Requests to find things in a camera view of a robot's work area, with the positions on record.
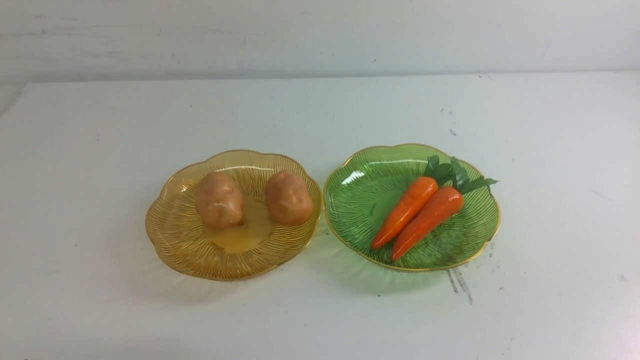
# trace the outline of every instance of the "scalloped plate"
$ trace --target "scalloped plate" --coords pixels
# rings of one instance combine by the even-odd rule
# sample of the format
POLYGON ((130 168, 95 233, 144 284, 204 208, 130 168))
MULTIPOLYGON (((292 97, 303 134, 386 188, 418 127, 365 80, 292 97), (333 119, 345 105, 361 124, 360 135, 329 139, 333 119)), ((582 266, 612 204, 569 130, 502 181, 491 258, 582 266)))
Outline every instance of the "scalloped plate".
MULTIPOLYGON (((463 209, 427 235, 398 261, 391 261, 392 243, 380 250, 371 241, 409 184, 420 176, 427 158, 446 153, 418 143, 362 149, 334 170, 324 184, 327 223, 349 248, 378 265, 405 272, 445 270, 480 255, 500 226, 500 207, 489 188, 465 195, 463 209)), ((482 175, 460 161, 469 178, 482 175)))
POLYGON ((321 208, 320 186, 297 161, 280 154, 233 150, 171 176, 149 208, 145 226, 158 256, 170 268, 204 279, 236 281, 273 270, 298 255, 316 231, 321 208), (314 202, 311 219, 297 226, 276 223, 264 202, 266 181, 285 169, 302 177, 314 202), (215 170, 233 177, 244 194, 240 226, 212 230, 196 212, 195 188, 215 170))

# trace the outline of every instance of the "artificial vegetable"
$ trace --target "artificial vegetable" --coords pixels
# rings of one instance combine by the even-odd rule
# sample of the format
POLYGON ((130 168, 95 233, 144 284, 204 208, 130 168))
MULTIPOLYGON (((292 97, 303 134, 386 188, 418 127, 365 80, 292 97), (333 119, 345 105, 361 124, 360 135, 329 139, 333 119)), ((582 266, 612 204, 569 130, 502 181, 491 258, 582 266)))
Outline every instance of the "artificial vegetable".
POLYGON ((392 261, 403 257, 433 229, 459 212, 465 203, 464 194, 497 183, 484 176, 470 181, 467 171, 456 158, 451 158, 448 179, 453 181, 452 186, 444 186, 433 194, 415 219, 400 232, 391 252, 392 261))
POLYGON ((437 155, 430 156, 424 174, 406 189, 374 237, 371 248, 380 249, 392 241, 438 191, 438 186, 448 180, 450 173, 450 164, 440 164, 437 155))

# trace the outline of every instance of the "green glass plate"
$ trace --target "green glass plate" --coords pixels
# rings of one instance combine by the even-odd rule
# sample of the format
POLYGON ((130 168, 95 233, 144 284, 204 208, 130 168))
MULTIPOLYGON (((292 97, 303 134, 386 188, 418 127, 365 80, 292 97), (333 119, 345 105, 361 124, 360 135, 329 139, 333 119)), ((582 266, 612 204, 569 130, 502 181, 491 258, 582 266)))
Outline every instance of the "green glass plate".
MULTIPOLYGON (((398 261, 391 261, 393 242, 372 250, 371 241, 409 184, 422 175, 427 158, 444 152, 417 143, 375 146, 356 152, 324 184, 329 228, 355 252, 394 270, 424 272, 460 266, 480 255, 500 225, 500 207, 489 187, 465 194, 462 210, 428 234, 398 261)), ((482 175, 460 160, 469 179, 482 175)))

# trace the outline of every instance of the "gold rim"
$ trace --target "gold rim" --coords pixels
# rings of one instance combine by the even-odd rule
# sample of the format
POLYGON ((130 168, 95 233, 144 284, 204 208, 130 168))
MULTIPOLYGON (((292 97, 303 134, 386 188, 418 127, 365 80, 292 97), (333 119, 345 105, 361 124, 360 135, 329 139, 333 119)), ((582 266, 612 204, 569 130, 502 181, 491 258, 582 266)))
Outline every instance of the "gold rim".
MULTIPOLYGON (((329 174, 329 176, 326 178, 326 180, 324 181, 324 186, 323 186, 323 202, 324 199, 326 198, 326 194, 327 194, 327 184, 329 179, 332 178, 332 176, 336 173, 336 171, 346 167, 347 165, 349 165, 349 162, 351 162, 351 160, 357 155, 360 154, 363 151, 367 151, 367 150, 371 150, 371 149, 379 149, 379 148, 394 148, 394 147, 401 147, 401 146, 407 146, 407 145, 417 145, 417 146, 422 146, 422 147, 427 147, 436 151, 441 152, 442 154, 444 154, 445 156, 451 157, 451 155, 447 154, 446 152, 438 149, 437 147, 433 147, 430 145, 426 145, 423 143, 401 143, 399 145, 393 145, 393 146, 388 146, 388 145, 377 145, 377 146, 370 146, 370 147, 366 147, 364 149, 360 149, 356 152, 353 153, 353 155, 351 155, 347 161, 344 162, 344 164, 342 164, 342 166, 336 168, 334 171, 331 172, 331 174, 329 174)), ((470 163, 460 160, 458 159, 458 161, 465 163, 467 165, 469 165, 470 167, 472 167, 475 171, 478 172, 478 174, 480 174, 480 176, 484 176, 484 174, 478 170, 475 166, 471 165, 470 163)), ((371 261, 374 264, 377 264, 379 266, 382 266, 384 268, 389 268, 391 270, 396 270, 396 271, 401 271, 401 272, 430 272, 430 271, 441 271, 441 270, 448 270, 448 269, 452 269, 452 268, 456 268, 458 266, 464 265, 466 263, 469 263, 470 261, 472 261, 473 259, 477 258, 478 256, 480 256, 480 254, 483 253, 483 251, 486 249, 487 245, 489 245, 489 242, 493 239, 493 237, 498 233, 498 230, 500 229, 500 223, 502 222, 502 213, 500 211, 500 203, 498 203, 498 200, 496 200, 496 198, 493 196, 493 193, 491 192, 491 188, 489 188, 489 196, 491 196, 491 198, 493 199, 493 201, 495 202, 495 205, 498 207, 498 226, 496 226, 495 231, 493 232, 493 234, 484 242, 484 245, 482 246, 482 248, 480 248, 480 250, 478 250, 475 254, 473 254, 472 256, 470 256, 468 259, 461 261, 459 263, 453 264, 453 265, 449 265, 449 266, 443 266, 440 268, 399 268, 397 266, 392 266, 392 265, 388 265, 388 264, 384 264, 381 263, 377 260, 374 260, 372 258, 370 258, 369 256, 367 256, 366 254, 364 254, 363 252, 359 251, 358 249, 354 248, 353 246, 351 246, 350 243, 348 243, 347 241, 345 241, 340 235, 338 235, 338 232, 333 228, 333 225, 331 224, 331 219, 329 218, 329 207, 325 206, 324 207, 324 217, 326 218, 326 223, 327 225, 329 225, 329 228, 331 229, 331 232, 345 245, 347 245, 347 247, 349 247, 351 250, 355 251, 358 255, 362 256, 363 258, 371 261)))
MULTIPOLYGON (((294 164, 296 164, 297 166, 299 166, 299 167, 302 169, 302 171, 304 172, 305 177, 307 177, 309 180, 311 180, 311 183, 312 183, 313 185, 315 185, 319 191, 320 191, 320 189, 321 189, 320 184, 318 184, 318 182, 317 182, 313 177, 311 177, 311 176, 309 175, 309 173, 307 172, 307 170, 305 169, 305 167, 304 167, 304 166, 302 166, 302 164, 301 164, 301 163, 297 162, 295 159, 293 159, 293 158, 292 158, 292 157, 290 157, 290 156, 286 156, 286 155, 283 155, 283 154, 278 154, 277 152, 259 152, 259 151, 254 151, 254 150, 245 150, 245 149, 227 150, 227 151, 219 152, 219 153, 215 154, 214 156, 211 156, 210 158, 206 159, 205 161, 199 161, 199 162, 197 162, 197 163, 193 163, 193 164, 187 165, 187 166, 183 167, 182 169, 180 169, 180 170, 176 171, 175 173, 173 173, 173 175, 171 175, 171 176, 169 177, 169 179, 167 179, 167 181, 164 183, 164 185, 163 185, 163 187, 162 187, 162 190, 160 190, 160 194, 156 197, 156 199, 151 203, 151 206, 149 206, 149 208, 147 209, 147 214, 145 215, 145 231, 146 231, 146 233, 147 233, 147 237, 148 237, 148 238, 149 238, 149 240, 151 241, 151 244, 153 244, 153 245, 154 245, 154 250, 156 250, 156 252, 157 252, 156 244, 154 243, 153 238, 151 237, 151 234, 149 234, 149 213, 150 213, 151 209, 152 209, 152 208, 157 204, 157 202, 158 202, 158 201, 160 201, 161 197, 162 197, 164 194, 166 194, 167 187, 168 187, 169 183, 171 182, 171 180, 172 180, 174 177, 178 176, 178 174, 179 174, 179 173, 181 173, 181 172, 185 171, 186 169, 188 169, 188 168, 190 168, 190 167, 194 167, 194 166, 197 166, 197 165, 202 165, 202 164, 208 163, 208 162, 209 162, 209 161, 211 161, 213 158, 215 158, 215 157, 217 157, 217 156, 219 156, 219 155, 222 155, 222 154, 226 154, 226 153, 228 153, 228 152, 252 152, 252 153, 254 153, 254 154, 258 154, 258 155, 262 155, 262 156, 269 156, 269 155, 271 155, 271 156, 281 156, 281 157, 283 157, 283 158, 286 158, 286 159, 288 159, 288 160, 291 160, 294 164)), ((280 263, 280 264, 277 264, 277 265, 275 265, 274 267, 272 267, 272 268, 270 268, 270 269, 268 269, 268 270, 264 270, 264 271, 262 271, 262 272, 259 272, 259 273, 256 273, 256 274, 253 274, 253 275, 250 275, 250 276, 238 277, 237 279, 218 279, 218 278, 214 278, 214 277, 200 277, 200 276, 194 276, 194 275, 191 275, 191 274, 185 274, 184 272, 181 272, 180 270, 175 269, 175 268, 174 268, 174 267, 172 267, 170 264, 168 264, 167 262, 165 262, 165 261, 164 261, 164 259, 163 259, 161 256, 158 256, 158 257, 160 258, 160 260, 161 260, 161 261, 162 261, 166 266, 169 266, 172 270, 175 270, 176 272, 179 272, 179 273, 184 274, 184 275, 187 275, 187 276, 199 277, 199 278, 201 278, 201 279, 214 280, 214 281, 225 281, 225 282, 234 282, 234 281, 242 281, 242 280, 252 279, 252 278, 254 278, 254 277, 256 277, 256 276, 260 276, 260 275, 266 274, 266 273, 268 273, 268 272, 270 272, 270 271, 274 270, 275 268, 277 268, 277 267, 278 267, 278 266, 280 266, 280 265, 286 264, 288 261, 290 261, 291 259, 293 259, 293 258, 295 258, 296 256, 298 256, 298 255, 299 255, 303 250, 305 250, 305 249, 309 246, 309 244, 311 243, 311 240, 313 240, 314 236, 316 235, 316 231, 317 231, 317 228, 318 228, 318 223, 319 223, 320 218, 321 218, 322 213, 323 213, 323 212, 322 212, 322 210, 323 210, 323 204, 324 204, 324 195, 323 195, 323 196, 320 196, 320 204, 319 204, 319 205, 320 205, 320 211, 318 211, 318 216, 317 216, 317 218, 316 218, 316 223, 314 224, 313 231, 311 232, 311 236, 309 236, 309 240, 307 241, 307 243, 305 244, 305 246, 303 246, 303 247, 300 249, 300 251, 298 251, 297 253, 295 253, 295 254, 294 254, 293 256, 291 256, 291 258, 289 258, 288 260, 286 260, 286 261, 284 261, 284 262, 282 262, 282 263, 280 263)))

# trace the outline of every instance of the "plate rim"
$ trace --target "plate rim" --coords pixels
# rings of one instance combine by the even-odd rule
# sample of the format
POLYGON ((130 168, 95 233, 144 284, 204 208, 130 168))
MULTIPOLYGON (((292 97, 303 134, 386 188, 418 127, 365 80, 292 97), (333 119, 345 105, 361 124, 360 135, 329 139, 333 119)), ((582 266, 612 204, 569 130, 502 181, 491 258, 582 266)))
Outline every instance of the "plate rim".
POLYGON ((206 159, 206 160, 204 160, 204 161, 199 161, 199 162, 196 162, 196 163, 192 163, 192 164, 187 165, 187 166, 185 166, 185 167, 181 168, 180 170, 178 170, 178 171, 174 172, 174 173, 173 173, 173 175, 171 175, 171 176, 170 176, 170 177, 169 177, 169 178, 164 182, 164 185, 163 185, 163 186, 162 186, 162 188, 160 189, 160 194, 158 194, 158 196, 153 200, 153 202, 151 203, 151 205, 150 205, 150 206, 149 206, 149 208, 147 209, 147 212, 146 212, 146 214, 145 214, 145 232, 147 233, 147 237, 148 237, 148 238, 149 238, 149 240, 151 241, 151 244, 154 246, 154 250, 155 250, 155 252, 156 252, 156 255, 159 257, 159 259, 160 259, 160 260, 161 260, 161 261, 162 261, 166 266, 168 266, 169 268, 171 268, 173 271, 176 271, 176 272, 178 272, 178 273, 180 273, 180 274, 183 274, 183 275, 186 275, 186 276, 196 277, 196 278, 200 278, 200 279, 207 279, 207 280, 213 280, 213 281, 224 281, 224 282, 235 282, 235 281, 248 280, 248 279, 252 279, 252 278, 254 278, 254 277, 260 276, 260 275, 264 275, 264 274, 266 274, 266 273, 268 273, 268 272, 270 272, 270 271, 274 270, 274 269, 275 269, 275 268, 277 268, 278 266, 281 266, 281 265, 283 265, 283 264, 285 264, 285 263, 289 262, 290 260, 292 260, 292 259, 293 259, 293 258, 295 258, 296 256, 300 255, 300 253, 301 253, 303 250, 305 250, 305 249, 309 246, 309 244, 311 243, 311 240, 313 240, 314 236, 316 235, 316 231, 317 231, 318 225, 319 225, 319 223, 320 223, 320 218, 322 217, 322 214, 323 214, 323 207, 324 207, 324 195, 323 195, 323 193, 322 193, 322 188, 320 187, 320 184, 319 184, 319 183, 318 183, 318 182, 317 182, 313 177, 311 177, 311 176, 309 175, 309 173, 307 172, 307 170, 305 169, 305 167, 304 167, 304 166, 302 166, 302 164, 301 164, 300 162, 296 161, 294 158, 292 158, 292 157, 290 157, 290 156, 287 156, 287 155, 284 155, 284 154, 279 154, 279 153, 277 153, 277 152, 260 152, 260 151, 248 150, 248 149, 233 149, 233 150, 227 150, 227 151, 219 152, 219 153, 217 153, 217 154, 215 154, 215 155, 213 155, 213 156, 210 156, 209 158, 207 158, 207 159, 206 159), (153 208, 154 208, 154 206, 156 206, 156 204, 161 200, 161 198, 163 197, 163 195, 164 195, 164 194, 166 194, 166 189, 167 189, 167 187, 168 187, 169 183, 171 182, 171 180, 172 180, 174 177, 178 176, 178 174, 179 174, 179 173, 181 173, 181 172, 185 171, 186 169, 188 169, 188 168, 190 168, 190 167, 195 167, 195 166, 198 166, 198 165, 202 165, 202 164, 208 163, 209 161, 213 160, 215 157, 217 157, 217 156, 219 156, 219 155, 222 155, 222 154, 226 154, 226 153, 228 153, 228 152, 252 152, 252 153, 254 153, 254 154, 258 154, 258 155, 261 155, 261 156, 281 156, 281 157, 283 157, 283 158, 287 158, 288 160, 291 160, 295 165, 299 166, 299 167, 300 167, 300 169, 302 169, 302 171, 304 172, 305 177, 307 177, 309 180, 311 180, 311 183, 312 183, 313 185, 315 185, 315 186, 317 187, 317 189, 319 190, 319 192, 321 193, 320 201, 319 201, 319 202, 320 202, 320 203, 319 203, 319 205, 320 205, 320 210, 318 211, 318 215, 317 215, 317 217, 316 217, 316 219, 315 219, 315 224, 314 224, 313 231, 311 232, 311 236, 309 236, 309 239, 307 240, 306 244, 305 244, 305 245, 300 249, 300 251, 298 251, 298 252, 297 252, 297 253, 295 253, 293 256, 291 256, 291 258, 289 258, 288 260, 286 260, 286 261, 284 261, 284 262, 282 262, 282 263, 280 263, 280 264, 274 265, 273 267, 271 267, 271 268, 269 268, 269 269, 267 269, 267 270, 264 270, 264 271, 258 272, 258 273, 256 273, 256 274, 252 274, 252 275, 244 276, 244 277, 236 277, 236 278, 232 278, 232 279, 226 279, 226 278, 224 278, 224 279, 223 279, 223 278, 216 278, 216 277, 203 277, 203 276, 196 276, 196 275, 186 274, 186 273, 181 272, 180 270, 177 270, 176 268, 172 267, 170 264, 168 264, 168 263, 163 259, 163 257, 162 257, 162 256, 160 256, 160 255, 157 253, 157 252, 158 252, 158 248, 157 248, 157 246, 156 246, 156 243, 155 243, 155 242, 154 242, 154 240, 153 240, 153 237, 151 237, 151 234, 149 233, 149 222, 150 222, 150 220, 149 220, 149 214, 150 214, 150 212, 151 212, 151 209, 153 209, 153 208))
MULTIPOLYGON (((347 158, 347 160, 344 162, 344 164, 342 164, 341 166, 339 166, 336 169, 334 169, 331 172, 331 174, 329 174, 329 176, 327 176, 327 178, 324 180, 324 186, 323 186, 323 202, 325 201, 326 196, 327 196, 327 191, 328 191, 328 187, 327 186, 328 186, 329 180, 333 177, 333 175, 337 171, 347 167, 349 165, 349 163, 351 162, 351 160, 356 155, 360 154, 363 151, 376 149, 376 148, 393 149, 394 147, 402 147, 402 146, 407 146, 407 145, 417 145, 417 146, 421 146, 421 147, 427 147, 427 148, 439 151, 442 154, 445 154, 446 156, 451 158, 451 155, 447 154, 446 152, 438 149, 435 146, 427 145, 427 144, 424 144, 424 143, 409 142, 409 143, 400 143, 400 144, 397 144, 397 145, 374 145, 374 146, 365 147, 363 149, 360 149, 360 150, 354 152, 350 157, 347 158)), ((475 171, 478 172, 478 174, 480 174, 480 176, 484 176, 484 174, 480 170, 478 170, 478 168, 473 166, 473 164, 471 164, 471 163, 469 163, 467 161, 461 160, 461 159, 458 159, 458 161, 460 161, 462 163, 465 163, 468 166, 472 167, 475 171)), ((392 265, 384 264, 384 263, 381 263, 381 262, 379 262, 377 260, 374 260, 374 259, 370 258, 369 256, 367 256, 366 254, 364 254, 363 252, 361 252, 360 250, 358 250, 358 249, 354 248, 353 246, 351 246, 350 243, 348 243, 340 235, 338 235, 337 231, 333 228, 333 225, 331 223, 331 218, 329 217, 329 207, 328 206, 324 207, 324 217, 326 219, 327 225, 329 225, 329 229, 331 229, 331 232, 333 233, 333 235, 335 235, 335 237, 337 237, 343 244, 345 244, 351 250, 356 252, 356 254, 362 256, 363 258, 369 260, 370 262, 372 262, 372 263, 374 263, 376 265, 382 266, 383 268, 388 268, 388 269, 391 269, 391 270, 400 271, 400 272, 433 272, 433 271, 442 271, 442 270, 448 270, 448 269, 452 269, 452 268, 457 268, 458 266, 467 264, 467 263, 471 262, 473 259, 475 259, 478 256, 480 256, 480 254, 482 254, 484 252, 484 250, 489 245, 491 240, 493 240, 495 235, 498 233, 498 230, 500 229, 500 224, 502 223, 502 211, 500 210, 500 203, 493 196, 493 193, 491 192, 491 188, 489 188, 489 196, 493 199, 493 201, 494 201, 494 203, 495 203, 495 205, 497 206, 497 209, 498 209, 498 224, 495 227, 495 231, 493 232, 493 234, 484 242, 484 245, 475 254, 470 256, 468 259, 465 259, 465 260, 460 261, 459 263, 455 263, 453 265, 441 266, 441 267, 438 267, 438 268, 400 268, 398 266, 392 266, 392 265)))

